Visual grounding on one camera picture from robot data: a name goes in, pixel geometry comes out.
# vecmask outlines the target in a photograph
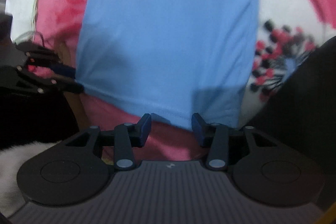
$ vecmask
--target black fabric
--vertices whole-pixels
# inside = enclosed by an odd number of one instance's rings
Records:
[[[0,149],[33,141],[56,142],[78,131],[61,92],[29,97],[0,94]]]
[[[336,200],[336,37],[318,48],[249,123],[315,160],[326,173],[318,205]]]

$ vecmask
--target white logo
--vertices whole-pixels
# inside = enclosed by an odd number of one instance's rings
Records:
[[[167,164],[166,165],[169,169],[172,169],[173,167],[175,167],[176,165],[175,164]]]

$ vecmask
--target folded blue shirt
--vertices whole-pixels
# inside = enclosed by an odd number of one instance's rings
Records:
[[[235,127],[257,23],[258,0],[88,0],[76,79],[133,115]]]

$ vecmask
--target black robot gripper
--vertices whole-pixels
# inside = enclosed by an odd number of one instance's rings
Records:
[[[120,172],[128,174],[130,180],[135,171],[146,173],[147,167],[142,165],[148,163],[137,164],[132,147],[145,145],[151,122],[151,116],[145,114],[137,124],[124,123],[113,131],[90,127],[28,160],[17,174],[23,196],[43,206],[79,204],[102,193]],[[314,200],[324,185],[315,162],[255,128],[238,131],[220,123],[206,123],[195,113],[192,130],[199,145],[209,148],[205,163],[197,168],[225,174],[234,188],[259,203],[301,206]],[[101,160],[103,146],[114,147],[114,165]],[[190,172],[194,163],[185,162],[183,172]],[[164,168],[164,172],[174,172],[172,166],[182,165],[171,161],[151,164]],[[192,172],[202,173],[200,169]],[[135,177],[132,183],[138,183]]]

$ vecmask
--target blue cloth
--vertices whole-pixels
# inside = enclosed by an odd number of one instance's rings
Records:
[[[130,114],[235,127],[257,22],[258,0],[88,0],[76,79]]]

